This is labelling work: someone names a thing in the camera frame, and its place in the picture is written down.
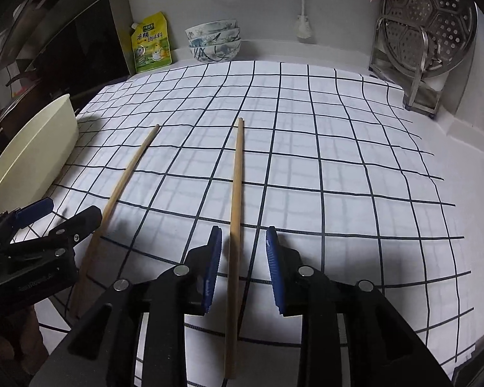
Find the person's left hand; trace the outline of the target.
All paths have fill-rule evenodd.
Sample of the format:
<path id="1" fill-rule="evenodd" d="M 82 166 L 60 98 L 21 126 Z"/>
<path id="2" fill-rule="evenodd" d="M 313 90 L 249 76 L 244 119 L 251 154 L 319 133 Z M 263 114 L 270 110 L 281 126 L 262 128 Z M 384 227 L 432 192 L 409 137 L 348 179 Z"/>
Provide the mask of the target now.
<path id="1" fill-rule="evenodd" d="M 48 356 L 34 306 L 0 314 L 0 386 L 29 386 Z"/>

